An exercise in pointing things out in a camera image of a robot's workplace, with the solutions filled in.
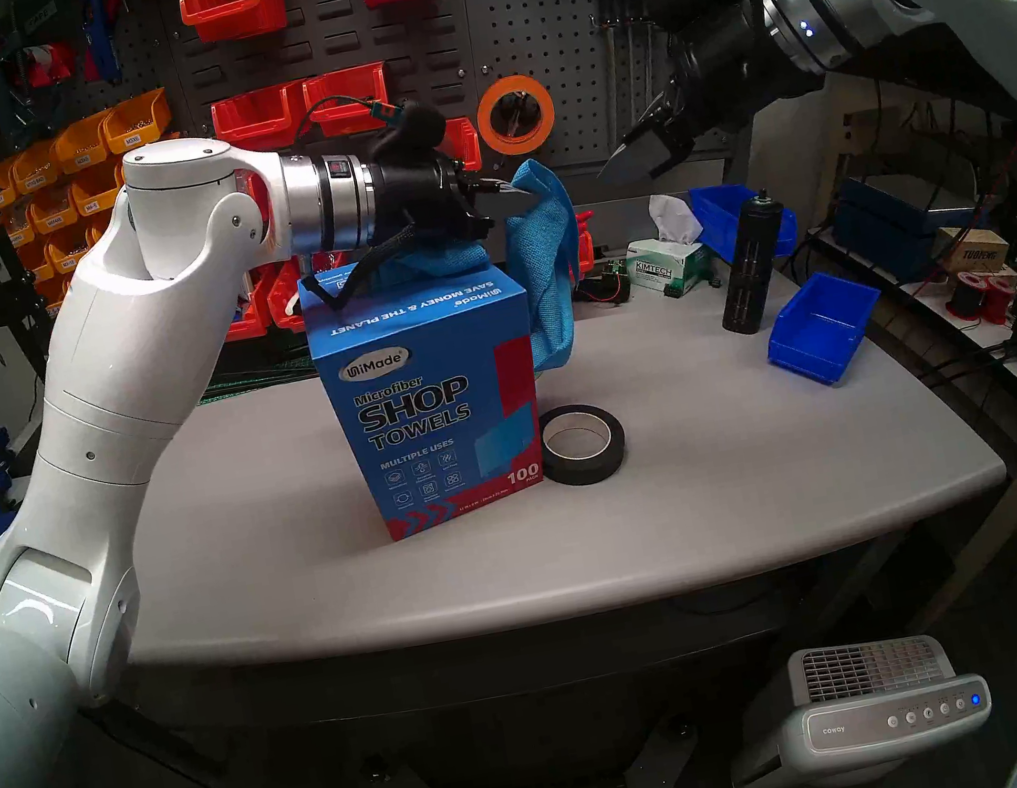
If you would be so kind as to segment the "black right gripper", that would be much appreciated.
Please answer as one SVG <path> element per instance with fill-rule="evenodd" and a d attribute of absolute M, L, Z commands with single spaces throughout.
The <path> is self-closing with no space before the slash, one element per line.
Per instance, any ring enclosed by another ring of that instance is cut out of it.
<path fill-rule="evenodd" d="M 698 136 L 742 127 L 778 99 L 799 95 L 794 62 L 757 32 L 749 3 L 698 16 L 668 35 L 673 84 L 624 136 L 598 173 L 609 186 L 659 179 L 683 163 Z"/>

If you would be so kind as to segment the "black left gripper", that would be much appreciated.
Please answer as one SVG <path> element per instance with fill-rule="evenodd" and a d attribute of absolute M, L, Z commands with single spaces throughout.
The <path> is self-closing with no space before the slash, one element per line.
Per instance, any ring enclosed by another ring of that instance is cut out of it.
<path fill-rule="evenodd" d="M 369 165 L 381 241 L 412 229 L 414 235 L 477 243 L 492 219 L 530 213 L 542 197 L 494 178 L 465 178 L 444 151 L 392 157 Z"/>

